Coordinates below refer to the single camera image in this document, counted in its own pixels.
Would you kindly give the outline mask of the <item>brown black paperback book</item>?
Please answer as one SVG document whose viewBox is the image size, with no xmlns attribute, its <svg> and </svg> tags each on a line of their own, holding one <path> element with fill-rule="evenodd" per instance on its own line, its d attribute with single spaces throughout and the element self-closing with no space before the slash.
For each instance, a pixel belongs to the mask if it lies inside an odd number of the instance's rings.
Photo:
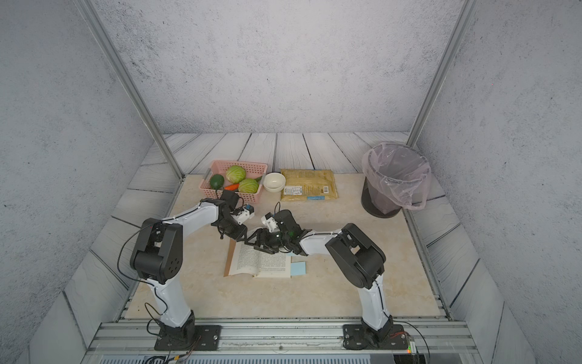
<svg viewBox="0 0 582 364">
<path fill-rule="evenodd" d="M 231 240 L 224 277 L 239 274 L 254 278 L 290 278 L 291 257 L 283 253 L 270 255 Z"/>
</svg>

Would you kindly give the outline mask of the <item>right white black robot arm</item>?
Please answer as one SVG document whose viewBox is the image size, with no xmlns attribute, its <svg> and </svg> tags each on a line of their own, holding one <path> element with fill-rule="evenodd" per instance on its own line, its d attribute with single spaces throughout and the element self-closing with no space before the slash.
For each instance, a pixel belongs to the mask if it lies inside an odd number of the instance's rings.
<svg viewBox="0 0 582 364">
<path fill-rule="evenodd" d="M 356 224 L 349 223 L 329 232 L 301 227 L 290 230 L 284 226 L 270 231 L 261 227 L 241 241 L 267 254 L 331 256 L 345 278 L 358 289 L 362 305 L 361 329 L 356 334 L 356 343 L 346 342 L 344 347 L 350 350 L 377 349 L 390 336 L 393 318 L 383 296 L 386 256 Z"/>
</svg>

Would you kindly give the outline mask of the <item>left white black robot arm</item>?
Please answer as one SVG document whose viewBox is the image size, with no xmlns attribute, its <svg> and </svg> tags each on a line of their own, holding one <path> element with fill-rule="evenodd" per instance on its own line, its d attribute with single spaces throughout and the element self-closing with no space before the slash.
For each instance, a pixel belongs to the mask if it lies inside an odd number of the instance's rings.
<svg viewBox="0 0 582 364">
<path fill-rule="evenodd" d="M 242 198 L 224 191 L 218 199 L 204 198 L 198 205 L 178 215 L 142 223 L 130 258 L 140 280 L 149 285 L 156 297 L 159 317 L 155 320 L 159 333 L 155 350 L 186 350 L 194 346 L 202 334 L 196 328 L 196 318 L 190 309 L 180 283 L 183 265 L 183 242 L 200 228 L 213 226 L 221 236 L 235 241 L 248 231 L 245 222 L 254 216 L 249 204 L 239 204 Z"/>
</svg>

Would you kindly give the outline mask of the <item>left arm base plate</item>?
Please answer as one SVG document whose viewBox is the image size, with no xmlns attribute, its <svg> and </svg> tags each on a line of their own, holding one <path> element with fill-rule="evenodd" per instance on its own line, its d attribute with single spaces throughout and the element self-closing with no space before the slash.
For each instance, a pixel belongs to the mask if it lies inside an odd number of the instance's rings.
<svg viewBox="0 0 582 364">
<path fill-rule="evenodd" d="M 220 325 L 190 325 L 183 328 L 162 326 L 155 351 L 216 351 L 221 337 Z"/>
</svg>

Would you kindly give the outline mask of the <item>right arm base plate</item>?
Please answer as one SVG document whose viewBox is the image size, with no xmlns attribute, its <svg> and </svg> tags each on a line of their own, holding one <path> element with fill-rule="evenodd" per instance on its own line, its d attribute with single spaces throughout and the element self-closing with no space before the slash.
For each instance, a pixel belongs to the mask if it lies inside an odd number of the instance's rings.
<svg viewBox="0 0 582 364">
<path fill-rule="evenodd" d="M 343 347 L 347 350 L 409 350 L 409 339 L 402 325 L 389 324 L 380 331 L 364 324 L 343 326 Z"/>
</svg>

